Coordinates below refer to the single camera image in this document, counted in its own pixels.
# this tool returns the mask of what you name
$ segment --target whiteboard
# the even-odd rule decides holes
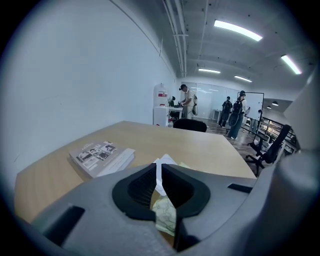
[[[262,106],[264,103],[264,93],[258,92],[246,92],[245,99],[247,105],[250,107],[250,110],[246,113],[247,118],[255,119],[260,121],[261,113],[262,113]]]

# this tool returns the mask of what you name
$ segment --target man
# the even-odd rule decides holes
[[[193,116],[192,109],[195,105],[194,103],[194,93],[185,84],[182,84],[179,91],[184,92],[184,100],[181,102],[183,106],[182,114],[184,118],[191,119]]]
[[[262,111],[261,109],[258,110],[258,113],[260,113],[260,116],[262,116]],[[260,120],[255,120],[255,119],[252,119],[251,118],[251,121],[250,121],[250,131],[254,134],[256,134],[258,132],[258,127],[259,127],[259,124],[260,124]]]
[[[232,103],[230,101],[230,97],[228,96],[228,97],[226,97],[226,101],[222,104],[222,112],[221,112],[219,123],[218,123],[218,125],[220,127],[222,127],[222,128],[226,127],[227,120],[222,122],[223,113],[226,110],[228,112],[228,115],[229,115],[229,112],[231,111],[231,109],[232,109]]]

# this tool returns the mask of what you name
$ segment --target glass wall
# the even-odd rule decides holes
[[[227,96],[230,96],[232,103],[236,102],[238,97],[237,90],[229,89],[222,86],[204,84],[204,83],[192,83],[192,82],[182,82],[198,98],[198,116],[199,118],[212,119],[215,110],[221,111],[222,104],[226,101]],[[181,100],[184,100],[185,96],[181,94]]]

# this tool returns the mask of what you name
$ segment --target white wall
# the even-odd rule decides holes
[[[290,120],[294,133],[302,150],[320,150],[320,115],[318,104],[320,100],[320,66],[314,67],[305,87],[296,100],[284,111]]]
[[[290,125],[289,121],[285,117],[284,113],[278,112],[276,110],[263,108],[262,109],[262,116],[264,118],[271,119],[273,121],[276,121],[278,123],[281,123],[283,125]]]
[[[20,26],[0,73],[2,177],[127,120],[152,124],[153,88],[175,73],[108,0],[49,1]]]

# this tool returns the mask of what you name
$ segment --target fluorescent light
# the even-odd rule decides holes
[[[283,59],[285,63],[288,64],[288,66],[293,70],[294,73],[296,73],[297,75],[302,73],[287,55],[281,56],[281,59]]]
[[[250,30],[247,30],[247,29],[245,29],[243,27],[236,26],[236,25],[233,25],[233,24],[230,24],[230,23],[227,23],[227,22],[216,20],[214,22],[214,26],[218,27],[218,28],[223,28],[223,29],[226,29],[226,30],[231,30],[231,31],[240,33],[240,34],[245,35],[247,37],[250,37],[250,38],[252,38],[252,39],[254,39],[256,41],[260,41],[262,39],[262,36],[260,36],[260,35],[258,35],[256,33],[253,33]]]
[[[202,68],[199,68],[199,71],[206,71],[206,72],[212,72],[212,73],[220,73],[220,71],[216,71],[216,70],[210,70],[210,69],[202,69]]]
[[[240,77],[240,76],[237,76],[237,75],[235,75],[234,77],[252,83],[251,80],[245,79],[245,78],[243,78],[243,77]]]

